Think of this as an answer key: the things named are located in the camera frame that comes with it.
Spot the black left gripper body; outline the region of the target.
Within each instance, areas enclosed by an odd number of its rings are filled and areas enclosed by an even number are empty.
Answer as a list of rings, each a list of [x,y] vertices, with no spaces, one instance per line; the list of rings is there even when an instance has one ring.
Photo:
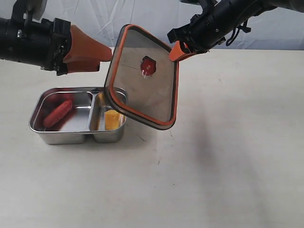
[[[54,18],[51,22],[42,19],[42,24],[49,24],[49,44],[43,65],[40,67],[46,71],[56,71],[57,76],[68,73],[67,64],[64,57],[71,49],[71,22],[59,18]]]

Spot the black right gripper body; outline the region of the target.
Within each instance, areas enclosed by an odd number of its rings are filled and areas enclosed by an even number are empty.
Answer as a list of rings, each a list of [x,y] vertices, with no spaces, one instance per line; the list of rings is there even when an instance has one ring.
[[[173,28],[167,34],[170,43],[186,43],[192,52],[207,51],[224,42],[228,34],[228,7],[203,7],[190,23]]]

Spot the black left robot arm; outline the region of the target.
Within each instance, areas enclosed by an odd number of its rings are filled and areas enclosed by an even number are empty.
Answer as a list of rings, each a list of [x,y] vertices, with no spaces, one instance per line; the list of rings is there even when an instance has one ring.
[[[0,20],[0,58],[55,71],[57,76],[97,72],[112,59],[106,45],[92,39],[71,22],[42,14],[45,0],[18,0],[10,19]]]

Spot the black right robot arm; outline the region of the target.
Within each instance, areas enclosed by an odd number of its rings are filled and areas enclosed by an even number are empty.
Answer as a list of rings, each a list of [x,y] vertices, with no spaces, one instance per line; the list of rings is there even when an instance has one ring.
[[[169,54],[171,61],[206,53],[222,43],[230,46],[240,31],[251,31],[248,20],[263,12],[276,8],[304,10],[302,0],[187,0],[186,3],[200,5],[202,13],[167,34],[169,42],[174,44]]]

